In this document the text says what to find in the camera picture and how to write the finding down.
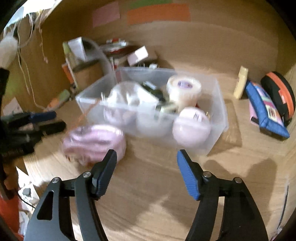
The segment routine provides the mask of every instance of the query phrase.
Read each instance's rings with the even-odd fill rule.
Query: screw
[[[52,183],[57,183],[59,181],[59,177],[55,177],[53,180],[52,180]]]
[[[206,171],[206,172],[203,172],[203,176],[204,177],[211,177],[212,174],[210,172]]]
[[[91,176],[91,173],[90,172],[83,173],[83,177],[90,177],[90,176]]]
[[[234,180],[236,183],[242,183],[242,179],[240,177],[235,177]]]

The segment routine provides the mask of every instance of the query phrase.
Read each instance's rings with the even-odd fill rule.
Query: clear plastic organizer
[[[169,77],[176,74],[192,76],[202,85],[202,94],[198,99],[198,105],[203,111],[210,114],[211,132],[206,141],[196,146],[184,147],[175,140],[173,124],[178,118],[178,114],[160,113],[139,106],[125,104],[111,106],[103,101],[98,102],[101,99],[101,93],[108,97],[111,89],[121,81],[136,81],[140,84],[149,81],[160,89],[165,89]],[[219,83],[210,75],[162,68],[120,68],[89,86],[76,97],[76,101],[83,113],[89,111],[86,118],[90,124],[113,125],[127,134],[150,138],[155,144],[186,149],[200,155],[207,155],[222,132],[228,129],[227,111]]]

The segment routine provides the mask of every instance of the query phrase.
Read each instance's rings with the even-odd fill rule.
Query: orange paper strip
[[[184,21],[190,22],[187,4],[159,4],[140,7],[128,11],[128,24],[150,23],[153,21]]]

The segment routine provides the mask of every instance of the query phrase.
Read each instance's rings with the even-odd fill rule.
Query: green paper strip
[[[137,0],[130,4],[130,9],[136,9],[139,7],[146,7],[151,5],[158,5],[158,4],[168,4],[172,3],[173,0]]]

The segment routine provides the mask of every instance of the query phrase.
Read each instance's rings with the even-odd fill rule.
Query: red cloth
[[[20,228],[19,210],[18,210],[19,198],[15,196],[11,200],[4,201],[0,197],[0,216],[4,219],[6,224],[11,228],[16,237],[22,241],[23,237],[18,234]]]

